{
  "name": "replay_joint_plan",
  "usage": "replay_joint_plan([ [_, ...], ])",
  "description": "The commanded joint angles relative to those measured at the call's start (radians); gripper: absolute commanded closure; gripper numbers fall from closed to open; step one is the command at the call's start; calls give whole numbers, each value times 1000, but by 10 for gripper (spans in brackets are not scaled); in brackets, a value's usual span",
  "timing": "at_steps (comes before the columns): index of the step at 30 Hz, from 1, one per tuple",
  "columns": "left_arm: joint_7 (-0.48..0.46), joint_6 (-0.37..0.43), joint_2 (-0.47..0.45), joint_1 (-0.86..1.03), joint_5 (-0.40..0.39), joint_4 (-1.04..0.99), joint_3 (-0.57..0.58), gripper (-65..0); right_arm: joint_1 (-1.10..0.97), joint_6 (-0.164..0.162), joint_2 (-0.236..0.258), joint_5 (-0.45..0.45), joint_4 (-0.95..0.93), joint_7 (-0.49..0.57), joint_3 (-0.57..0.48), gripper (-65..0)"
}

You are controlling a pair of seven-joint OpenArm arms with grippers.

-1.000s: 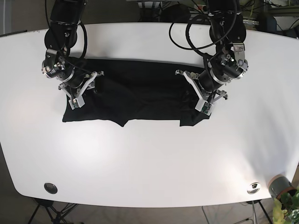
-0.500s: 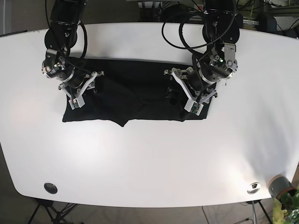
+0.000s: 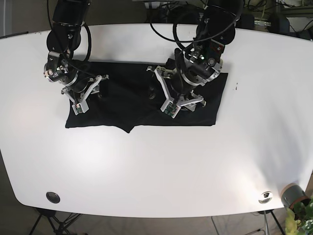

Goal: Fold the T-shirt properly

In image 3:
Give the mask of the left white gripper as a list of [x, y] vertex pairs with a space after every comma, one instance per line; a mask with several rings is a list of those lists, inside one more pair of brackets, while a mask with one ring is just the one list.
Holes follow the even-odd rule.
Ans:
[[[175, 79], [181, 81], [181, 76], [177, 69], [167, 69], [162, 66], [148, 66], [147, 71], [153, 72], [161, 85], [165, 101], [161, 106], [161, 111], [171, 118], [175, 118], [180, 110], [194, 112], [196, 107], [205, 107], [206, 101], [203, 96], [194, 93], [194, 90], [183, 91], [183, 83], [177, 88], [174, 86]], [[155, 86], [148, 88], [148, 98], [158, 98], [159, 90]]]

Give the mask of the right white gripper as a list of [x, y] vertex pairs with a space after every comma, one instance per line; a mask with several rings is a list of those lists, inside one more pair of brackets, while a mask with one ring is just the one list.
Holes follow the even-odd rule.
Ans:
[[96, 77], [86, 77], [78, 79], [75, 77], [74, 82], [70, 82], [62, 90], [61, 94], [65, 94], [72, 102], [72, 109], [75, 115], [86, 113], [89, 110], [87, 99], [90, 95], [102, 98], [100, 82], [108, 80], [109, 75], [97, 75]]

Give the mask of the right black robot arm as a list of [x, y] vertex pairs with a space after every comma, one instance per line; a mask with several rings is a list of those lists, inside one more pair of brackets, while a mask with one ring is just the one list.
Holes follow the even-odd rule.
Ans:
[[[76, 115], [89, 110], [87, 99], [100, 92], [100, 82], [107, 74], [90, 70], [91, 32], [85, 23], [91, 2], [89, 0], [59, 0], [53, 16], [48, 17], [50, 33], [46, 40], [49, 50], [44, 66], [44, 77], [64, 86], [61, 90], [72, 103]], [[81, 43], [81, 29], [88, 36], [88, 50], [84, 60], [74, 60], [74, 51]]]

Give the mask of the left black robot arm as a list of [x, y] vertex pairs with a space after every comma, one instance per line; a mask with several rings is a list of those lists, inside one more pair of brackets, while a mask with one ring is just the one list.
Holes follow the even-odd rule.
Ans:
[[[236, 22], [243, 9], [242, 0], [209, 0], [204, 9], [187, 7], [176, 19], [170, 40], [178, 46], [174, 51], [175, 67], [147, 68], [154, 73], [165, 95], [160, 108], [163, 113], [175, 118], [181, 109], [193, 112], [197, 104], [206, 105], [204, 97], [194, 94], [194, 89], [205, 86], [221, 74], [221, 56], [226, 45], [234, 40]], [[196, 35], [193, 40], [180, 40], [178, 24], [191, 14], [197, 16]]]

